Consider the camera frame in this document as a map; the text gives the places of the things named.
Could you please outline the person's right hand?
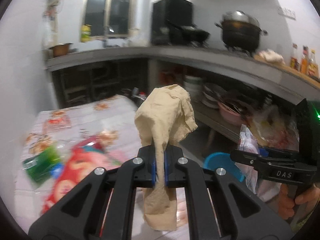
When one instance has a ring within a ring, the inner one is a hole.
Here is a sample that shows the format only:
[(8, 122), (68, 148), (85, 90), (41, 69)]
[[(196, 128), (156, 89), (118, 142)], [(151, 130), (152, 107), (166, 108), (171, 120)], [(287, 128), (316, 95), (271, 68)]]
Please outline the person's right hand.
[(296, 205), (306, 204), (302, 217), (307, 216), (319, 201), (319, 188), (313, 185), (311, 188), (297, 196), (295, 199), (289, 197), (289, 188), (282, 184), (278, 194), (278, 215), (287, 220), (295, 215), (293, 208)]

